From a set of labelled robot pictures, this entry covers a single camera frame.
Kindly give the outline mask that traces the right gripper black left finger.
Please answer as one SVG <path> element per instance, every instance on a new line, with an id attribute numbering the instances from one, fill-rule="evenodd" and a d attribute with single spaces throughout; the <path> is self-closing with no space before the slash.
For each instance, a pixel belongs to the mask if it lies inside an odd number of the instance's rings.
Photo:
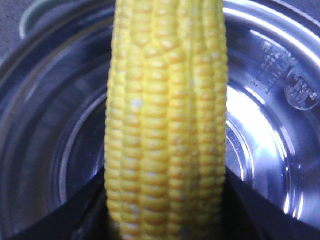
<path id="1" fill-rule="evenodd" d="M 2 240 L 101 240 L 106 236 L 104 169 L 63 204 L 20 196 L 0 209 Z"/>

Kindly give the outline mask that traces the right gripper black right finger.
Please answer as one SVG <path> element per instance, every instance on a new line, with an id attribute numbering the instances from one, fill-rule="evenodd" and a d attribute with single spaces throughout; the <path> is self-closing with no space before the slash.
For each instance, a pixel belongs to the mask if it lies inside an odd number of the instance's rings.
<path id="1" fill-rule="evenodd" d="M 320 231 L 285 214 L 238 178 L 225 174 L 222 195 L 224 240 L 318 240 Z"/>

